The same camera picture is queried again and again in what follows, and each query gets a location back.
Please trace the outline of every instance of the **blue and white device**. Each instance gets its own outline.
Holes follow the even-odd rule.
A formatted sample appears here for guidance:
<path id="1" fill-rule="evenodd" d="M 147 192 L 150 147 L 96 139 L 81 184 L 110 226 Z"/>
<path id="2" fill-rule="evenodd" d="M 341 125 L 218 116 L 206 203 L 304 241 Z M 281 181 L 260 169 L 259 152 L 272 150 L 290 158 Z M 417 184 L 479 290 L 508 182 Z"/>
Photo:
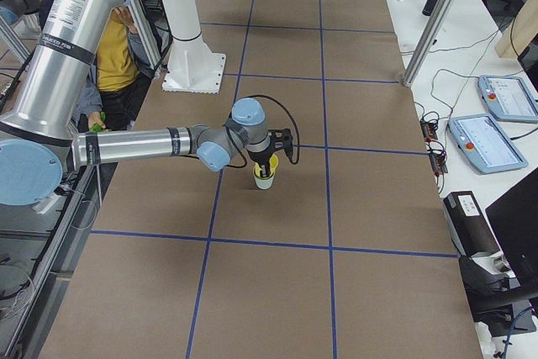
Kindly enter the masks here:
<path id="1" fill-rule="evenodd" d="M 484 174 L 527 167 L 527 160 L 490 114 L 451 118 L 448 128 L 458 147 Z"/>
<path id="2" fill-rule="evenodd" d="M 495 118 L 538 123 L 538 104 L 521 77 L 480 76 L 478 88 Z"/>

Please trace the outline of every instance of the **white table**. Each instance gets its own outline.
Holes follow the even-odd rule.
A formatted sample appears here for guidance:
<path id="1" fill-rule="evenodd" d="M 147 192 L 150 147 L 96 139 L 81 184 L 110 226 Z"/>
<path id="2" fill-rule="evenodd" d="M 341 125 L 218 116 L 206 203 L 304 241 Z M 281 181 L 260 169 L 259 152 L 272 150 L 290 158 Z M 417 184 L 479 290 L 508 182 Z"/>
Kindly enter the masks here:
<path id="1" fill-rule="evenodd" d="M 403 53 L 403 63 L 407 65 L 428 21 L 421 11 L 426 0 L 387 0 L 393 19 L 398 44 Z M 441 117 L 448 116 L 450 110 L 430 96 L 431 83 L 440 69 L 448 69 L 463 76 L 508 75 L 518 72 L 535 96 L 538 94 L 528 77 L 521 71 L 517 61 L 501 59 L 494 46 L 501 37 L 496 23 L 489 15 L 481 0 L 456 0 L 446 16 L 431 50 L 451 49 L 469 46 L 485 40 L 472 48 L 430 53 L 422 65 L 419 75 L 412 86 L 414 100 L 421 103 L 426 112 L 434 110 Z M 435 79 L 434 94 L 454 108 L 453 117 L 486 113 L 477 88 L 477 79 L 465 79 L 441 72 Z M 441 120 L 438 137 L 446 147 L 449 173 L 445 175 L 445 186 L 440 196 L 443 198 L 453 191 L 471 190 L 480 207 L 484 210 L 498 197 L 514 186 L 519 180 L 538 167 L 538 132 L 529 135 L 515 144 L 525 156 L 529 165 L 520 170 L 481 175 L 457 149 L 456 142 L 445 134 L 447 120 Z M 500 123 L 509 136 L 522 135 L 535 128 L 533 124 Z M 498 350 L 503 350 L 503 338 L 494 338 Z M 534 359 L 538 351 L 538 333 L 516 335 L 511 339 L 514 345 L 509 348 L 508 357 Z"/>

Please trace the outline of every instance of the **label sticker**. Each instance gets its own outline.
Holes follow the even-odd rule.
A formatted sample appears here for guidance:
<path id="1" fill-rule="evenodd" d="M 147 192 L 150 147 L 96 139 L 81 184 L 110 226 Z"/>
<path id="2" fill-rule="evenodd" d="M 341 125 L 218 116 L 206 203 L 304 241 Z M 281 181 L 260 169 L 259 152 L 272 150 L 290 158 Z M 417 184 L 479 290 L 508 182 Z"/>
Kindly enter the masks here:
<path id="1" fill-rule="evenodd" d="M 75 31 L 86 10 L 88 0 L 55 0 L 47 21 L 60 22 L 65 28 Z"/>
<path id="2" fill-rule="evenodd" d="M 480 216 L 477 205 L 472 200 L 471 195 L 459 195 L 460 205 L 463 208 L 463 213 L 466 216 Z"/>

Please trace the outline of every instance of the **cup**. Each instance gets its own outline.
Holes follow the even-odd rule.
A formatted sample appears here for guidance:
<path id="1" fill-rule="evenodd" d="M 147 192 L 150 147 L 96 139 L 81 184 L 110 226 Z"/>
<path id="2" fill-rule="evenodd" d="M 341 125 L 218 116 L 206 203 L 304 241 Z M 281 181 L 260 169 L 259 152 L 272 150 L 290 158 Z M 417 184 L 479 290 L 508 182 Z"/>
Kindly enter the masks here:
<path id="1" fill-rule="evenodd" d="M 261 178 L 261 168 L 258 163 L 254 163 L 254 169 L 252 170 L 252 173 L 254 174 L 254 181 L 256 182 L 256 186 L 260 189 L 269 189 L 271 187 L 272 180 L 275 179 L 275 172 L 277 171 L 278 167 L 277 155 L 271 156 L 271 159 L 269 159 L 269 167 L 271 168 L 271 175 L 268 178 Z"/>

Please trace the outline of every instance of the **robotic arm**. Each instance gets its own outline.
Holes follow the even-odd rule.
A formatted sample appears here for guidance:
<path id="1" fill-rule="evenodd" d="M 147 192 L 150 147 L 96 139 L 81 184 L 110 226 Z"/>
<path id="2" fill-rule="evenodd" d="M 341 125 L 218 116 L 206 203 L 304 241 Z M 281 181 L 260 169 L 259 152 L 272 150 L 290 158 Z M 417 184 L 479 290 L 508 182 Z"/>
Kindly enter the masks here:
<path id="1" fill-rule="evenodd" d="M 265 113 L 253 98 L 235 103 L 218 129 L 196 125 L 78 134 L 72 110 L 110 11 L 123 2 L 54 1 L 17 102 L 0 115 L 0 203 L 36 203 L 54 192 L 65 173 L 112 161 L 196 153 L 216 172 L 246 148 L 263 178 L 271 175 L 275 151 L 284 149 L 291 160 L 289 129 L 267 129 Z"/>

